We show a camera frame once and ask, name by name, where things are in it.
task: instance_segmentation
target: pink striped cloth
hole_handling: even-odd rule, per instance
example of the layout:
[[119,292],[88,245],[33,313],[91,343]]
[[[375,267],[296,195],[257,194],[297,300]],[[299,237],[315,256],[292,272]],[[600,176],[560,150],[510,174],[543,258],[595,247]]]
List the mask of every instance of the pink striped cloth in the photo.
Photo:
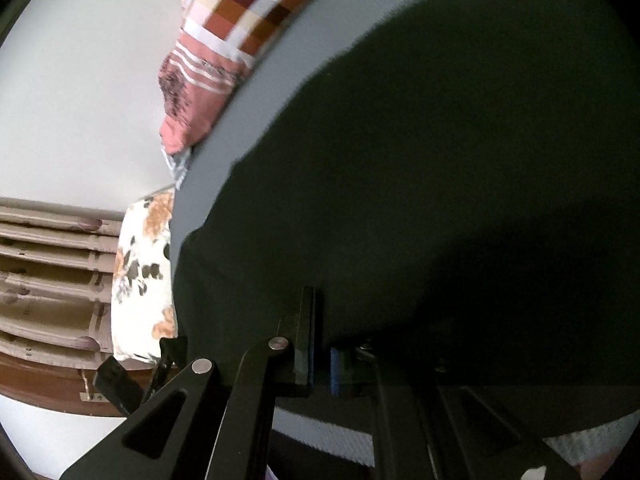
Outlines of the pink striped cloth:
[[234,90],[309,1],[182,0],[180,35],[159,72],[160,135],[177,181],[190,147],[209,134]]

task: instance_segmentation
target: gray surface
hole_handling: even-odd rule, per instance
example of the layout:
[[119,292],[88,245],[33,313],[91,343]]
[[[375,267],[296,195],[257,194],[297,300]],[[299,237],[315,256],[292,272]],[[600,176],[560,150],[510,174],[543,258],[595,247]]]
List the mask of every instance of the gray surface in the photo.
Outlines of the gray surface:
[[213,134],[195,150],[191,170],[175,196],[172,274],[178,248],[205,221],[234,161],[257,142],[301,83],[411,1],[314,0],[296,19],[238,92]]

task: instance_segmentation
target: checkered pillow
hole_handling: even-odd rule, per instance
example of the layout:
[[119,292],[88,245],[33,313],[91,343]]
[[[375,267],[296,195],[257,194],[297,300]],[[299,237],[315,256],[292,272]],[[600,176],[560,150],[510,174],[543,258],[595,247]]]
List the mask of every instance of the checkered pillow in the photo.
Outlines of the checkered pillow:
[[180,37],[159,73],[167,155],[205,137],[238,83],[309,0],[182,0]]

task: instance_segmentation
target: white surface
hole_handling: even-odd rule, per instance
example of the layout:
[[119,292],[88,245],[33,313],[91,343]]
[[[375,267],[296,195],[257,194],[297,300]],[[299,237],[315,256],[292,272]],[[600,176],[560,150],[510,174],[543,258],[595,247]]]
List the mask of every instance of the white surface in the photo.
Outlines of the white surface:
[[58,480],[125,419],[52,412],[0,396],[0,422],[34,473]]
[[180,0],[32,0],[0,48],[0,196],[124,211],[171,182],[158,69]]

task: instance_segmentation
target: black garment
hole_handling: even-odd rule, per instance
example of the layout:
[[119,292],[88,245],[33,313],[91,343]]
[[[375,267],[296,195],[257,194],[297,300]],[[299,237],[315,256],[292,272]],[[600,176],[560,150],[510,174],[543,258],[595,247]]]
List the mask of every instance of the black garment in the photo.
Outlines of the black garment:
[[639,75],[607,0],[424,0],[378,27],[184,242],[190,358],[239,356],[315,285],[324,346],[376,333],[541,386],[502,395],[541,436],[640,408],[638,387],[558,389],[640,384]]

